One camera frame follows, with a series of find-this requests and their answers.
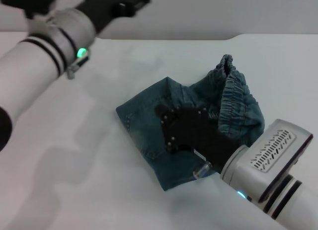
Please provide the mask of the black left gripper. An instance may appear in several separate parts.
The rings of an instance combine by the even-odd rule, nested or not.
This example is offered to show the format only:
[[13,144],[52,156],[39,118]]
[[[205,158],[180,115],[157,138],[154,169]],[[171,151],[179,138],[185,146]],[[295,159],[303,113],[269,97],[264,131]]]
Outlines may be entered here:
[[84,0],[76,9],[86,15],[96,34],[99,34],[113,20],[121,17],[133,17],[151,0]]

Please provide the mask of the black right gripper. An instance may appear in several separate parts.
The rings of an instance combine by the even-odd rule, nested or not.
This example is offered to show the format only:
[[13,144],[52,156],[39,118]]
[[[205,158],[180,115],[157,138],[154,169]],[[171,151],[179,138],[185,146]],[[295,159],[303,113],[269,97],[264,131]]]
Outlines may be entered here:
[[192,152],[209,162],[221,173],[226,162],[240,147],[239,140],[218,131],[205,107],[178,107],[169,109],[163,104],[155,107],[160,118],[164,142],[169,153]]

